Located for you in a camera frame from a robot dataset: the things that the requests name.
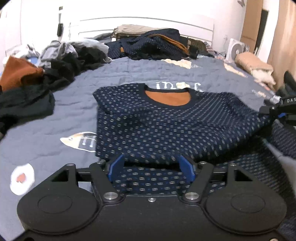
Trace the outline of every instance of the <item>curtain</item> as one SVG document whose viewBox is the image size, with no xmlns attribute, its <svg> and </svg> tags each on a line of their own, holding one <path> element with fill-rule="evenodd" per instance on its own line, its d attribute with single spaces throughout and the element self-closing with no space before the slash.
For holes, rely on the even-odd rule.
<svg viewBox="0 0 296 241">
<path fill-rule="evenodd" d="M 279 17 L 267 63 L 274 68 L 275 89 L 283 85 L 287 70 L 296 79 L 296 4 L 292 0 L 279 1 Z"/>
</svg>

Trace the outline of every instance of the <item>gray bedspread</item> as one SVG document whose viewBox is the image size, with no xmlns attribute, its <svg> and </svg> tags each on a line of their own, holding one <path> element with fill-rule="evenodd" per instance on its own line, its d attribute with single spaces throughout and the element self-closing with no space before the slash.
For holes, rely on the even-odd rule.
<svg viewBox="0 0 296 241">
<path fill-rule="evenodd" d="M 67 163 L 81 168 L 98 160 L 93 152 L 60 141 L 75 133 L 96 132 L 97 103 L 92 93 L 97 88 L 135 82 L 161 89 L 189 85 L 201 91 L 233 92 L 258 110 L 263 105 L 262 96 L 272 97 L 272 94 L 245 74 L 246 78 L 229 72 L 223 61 L 213 58 L 192 60 L 191 69 L 165 61 L 120 58 L 77 76 L 68 87 L 54 93 L 56 104 L 52 116 L 14 127 L 0 142 L 0 234 L 12 240 L 24 230 L 16 212 L 22 196 L 10 189 L 11 174 L 17 166 L 29 163 L 33 167 L 33 188 Z"/>
</svg>

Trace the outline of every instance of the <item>fan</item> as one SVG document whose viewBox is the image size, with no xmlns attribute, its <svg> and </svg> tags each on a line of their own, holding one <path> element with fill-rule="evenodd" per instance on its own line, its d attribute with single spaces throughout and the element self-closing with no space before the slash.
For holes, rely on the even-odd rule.
<svg viewBox="0 0 296 241">
<path fill-rule="evenodd" d="M 235 57 L 243 51 L 244 43 L 231 38 L 228 46 L 226 60 L 228 60 L 229 62 L 234 62 Z"/>
</svg>

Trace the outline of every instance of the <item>white headboard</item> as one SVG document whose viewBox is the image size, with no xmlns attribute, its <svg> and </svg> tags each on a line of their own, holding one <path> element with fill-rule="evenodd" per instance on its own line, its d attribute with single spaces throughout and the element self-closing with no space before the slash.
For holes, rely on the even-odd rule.
<svg viewBox="0 0 296 241">
<path fill-rule="evenodd" d="M 80 16 L 79 20 L 64 24 L 64 35 L 66 39 L 79 37 L 94 37 L 102 33 L 112 32 L 114 28 L 122 24 L 137 24 L 155 28 L 175 28 L 182 36 L 207 41 L 210 45 L 213 39 L 214 20 L 212 18 L 186 13 L 184 15 L 166 15 L 165 12 L 149 12 L 149 15 L 132 12 L 117 13 L 118 16 L 108 16 L 107 12 L 99 12 L 96 15 Z"/>
</svg>

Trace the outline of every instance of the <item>white wall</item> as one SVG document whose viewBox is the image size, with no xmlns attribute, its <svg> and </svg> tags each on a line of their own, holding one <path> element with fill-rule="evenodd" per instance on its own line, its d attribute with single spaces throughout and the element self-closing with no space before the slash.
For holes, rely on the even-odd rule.
<svg viewBox="0 0 296 241">
<path fill-rule="evenodd" d="M 269 13 L 257 57 L 267 62 L 279 16 L 279 0 L 263 0 L 263 9 Z"/>
<path fill-rule="evenodd" d="M 122 0 L 22 0 L 21 39 L 22 43 L 33 43 L 38 51 L 46 47 L 51 40 L 57 39 L 58 8 L 65 6 L 62 17 L 78 20 L 80 17 L 97 18 L 100 12 L 109 12 L 112 6 L 120 10 Z M 172 15 L 185 15 L 187 11 L 205 15 L 214 19 L 213 48 L 225 51 L 229 39 L 240 39 L 246 7 L 241 7 L 237 0 L 192 0 L 182 4 L 168 3 L 167 0 L 150 0 L 149 4 L 139 5 L 138 0 L 129 0 L 129 11 L 166 12 Z"/>
</svg>

